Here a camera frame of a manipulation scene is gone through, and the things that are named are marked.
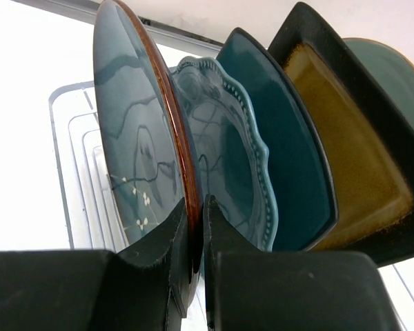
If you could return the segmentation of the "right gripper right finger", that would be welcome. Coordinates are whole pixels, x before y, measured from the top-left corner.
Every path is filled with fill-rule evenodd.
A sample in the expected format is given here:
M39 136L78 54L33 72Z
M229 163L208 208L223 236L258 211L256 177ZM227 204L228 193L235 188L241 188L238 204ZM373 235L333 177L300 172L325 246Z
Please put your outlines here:
M209 330L397 330L376 265L351 251L263 252L207 195L203 208Z

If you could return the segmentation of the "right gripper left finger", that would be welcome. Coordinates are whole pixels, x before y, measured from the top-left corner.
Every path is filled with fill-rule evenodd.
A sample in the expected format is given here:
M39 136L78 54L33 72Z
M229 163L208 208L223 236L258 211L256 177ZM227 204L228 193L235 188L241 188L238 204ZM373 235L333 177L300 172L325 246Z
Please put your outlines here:
M0 330L178 330L188 309L184 202L121 252L0 252Z

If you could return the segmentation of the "scalloped teal round plate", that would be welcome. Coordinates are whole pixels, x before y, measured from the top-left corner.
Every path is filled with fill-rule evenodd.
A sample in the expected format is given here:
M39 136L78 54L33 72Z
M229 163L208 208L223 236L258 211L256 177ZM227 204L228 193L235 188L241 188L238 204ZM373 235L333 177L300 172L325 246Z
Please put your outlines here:
M211 57L184 57L172 78L194 139L204 193L216 197L243 237L260 250L272 250L277 200L269 150L247 91Z

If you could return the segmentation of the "dark teal square plate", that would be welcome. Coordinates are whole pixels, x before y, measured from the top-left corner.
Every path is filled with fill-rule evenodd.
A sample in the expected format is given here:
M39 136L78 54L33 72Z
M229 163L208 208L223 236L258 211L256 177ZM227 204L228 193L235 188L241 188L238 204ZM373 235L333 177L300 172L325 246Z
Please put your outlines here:
M279 210L274 251L310 250L339 219L331 167L311 116L281 66L254 37L235 28L217 55L246 89Z

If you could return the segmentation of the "dark teal floral round plate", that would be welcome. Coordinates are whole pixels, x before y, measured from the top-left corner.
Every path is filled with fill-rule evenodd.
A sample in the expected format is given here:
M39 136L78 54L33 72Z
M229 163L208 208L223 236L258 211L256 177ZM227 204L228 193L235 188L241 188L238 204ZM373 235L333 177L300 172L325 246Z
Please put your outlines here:
M202 189L179 94L158 47L123 1L104 1L93 37L97 114L108 177L129 243L158 232L177 205L187 221L186 312L198 283Z

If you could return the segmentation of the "black yellow square plate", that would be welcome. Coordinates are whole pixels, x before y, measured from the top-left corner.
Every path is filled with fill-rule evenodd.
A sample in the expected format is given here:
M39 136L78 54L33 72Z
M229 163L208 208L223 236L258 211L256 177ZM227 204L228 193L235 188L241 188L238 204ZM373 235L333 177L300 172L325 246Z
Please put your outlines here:
M317 250L356 250L384 266L414 257L414 130L342 38L296 3L269 53L322 140L337 225Z

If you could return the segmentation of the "light green floral round plate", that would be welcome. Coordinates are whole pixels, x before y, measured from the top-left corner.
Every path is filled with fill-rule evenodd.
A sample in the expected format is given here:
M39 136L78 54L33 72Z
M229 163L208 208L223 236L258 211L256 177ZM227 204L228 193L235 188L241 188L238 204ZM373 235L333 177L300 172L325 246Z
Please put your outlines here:
M359 37L344 42L414 129L414 65L394 48Z

